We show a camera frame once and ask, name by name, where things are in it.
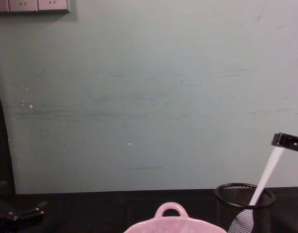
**wall scratch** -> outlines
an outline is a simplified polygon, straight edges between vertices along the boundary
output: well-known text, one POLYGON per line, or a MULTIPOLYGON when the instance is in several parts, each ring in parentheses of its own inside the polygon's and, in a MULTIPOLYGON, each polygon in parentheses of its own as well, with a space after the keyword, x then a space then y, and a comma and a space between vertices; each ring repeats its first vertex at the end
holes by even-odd
POLYGON ((264 0, 261 12, 260 12, 259 16, 257 17, 257 22, 263 17, 266 2, 267 2, 267 0, 264 0))
POLYGON ((135 168, 129 168, 128 170, 147 170, 147 169, 163 169, 162 166, 156 166, 156 167, 135 167, 135 168))

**electrical socket panel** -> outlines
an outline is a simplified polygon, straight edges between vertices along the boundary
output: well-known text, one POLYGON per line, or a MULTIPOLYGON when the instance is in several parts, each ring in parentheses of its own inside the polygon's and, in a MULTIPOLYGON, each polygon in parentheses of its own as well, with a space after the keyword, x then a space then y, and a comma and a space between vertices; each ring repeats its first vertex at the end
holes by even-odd
POLYGON ((0 0, 0 12, 8 12, 8 0, 0 0))
POLYGON ((9 0, 8 4, 11 12, 38 11, 37 0, 9 0))
POLYGON ((68 11, 68 0, 38 0, 39 11, 68 11))

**black mesh cup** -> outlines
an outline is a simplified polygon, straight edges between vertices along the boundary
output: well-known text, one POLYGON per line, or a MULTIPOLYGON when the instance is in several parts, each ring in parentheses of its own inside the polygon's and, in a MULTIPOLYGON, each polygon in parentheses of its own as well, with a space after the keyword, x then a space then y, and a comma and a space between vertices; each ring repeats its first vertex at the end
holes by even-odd
POLYGON ((230 233, 271 233, 271 206, 275 196, 264 189, 258 203, 249 206, 256 186, 246 183, 229 183, 215 189, 217 198, 217 225, 230 233), (252 231, 244 231, 233 221, 245 219, 253 226, 252 231))

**white plastic spoon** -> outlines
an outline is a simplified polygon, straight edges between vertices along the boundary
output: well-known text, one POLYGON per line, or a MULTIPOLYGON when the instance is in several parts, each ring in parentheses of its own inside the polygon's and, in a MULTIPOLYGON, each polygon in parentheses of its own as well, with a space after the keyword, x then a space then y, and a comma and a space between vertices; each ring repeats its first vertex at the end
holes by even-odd
MULTIPOLYGON (((274 147, 274 150, 270 156, 269 161, 265 167, 263 175, 259 181, 259 184, 256 188, 254 195, 249 203, 249 205, 256 205, 257 201, 264 190, 273 170, 275 169, 278 161, 280 160, 281 155, 283 154, 285 148, 274 147)), ((254 228, 254 217, 253 210, 245 209, 241 211, 235 219, 232 221, 232 224, 228 230, 228 233, 251 233, 254 228)))

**bowl handle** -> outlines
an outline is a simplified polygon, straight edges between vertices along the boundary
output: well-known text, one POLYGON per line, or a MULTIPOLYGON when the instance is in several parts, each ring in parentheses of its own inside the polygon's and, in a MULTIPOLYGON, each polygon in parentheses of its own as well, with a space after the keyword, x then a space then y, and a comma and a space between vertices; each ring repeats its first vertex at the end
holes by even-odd
POLYGON ((158 208, 154 217, 163 217, 163 214, 166 210, 177 210, 181 217, 189 217, 186 210, 181 205, 175 202, 168 202, 168 203, 162 204, 158 208))

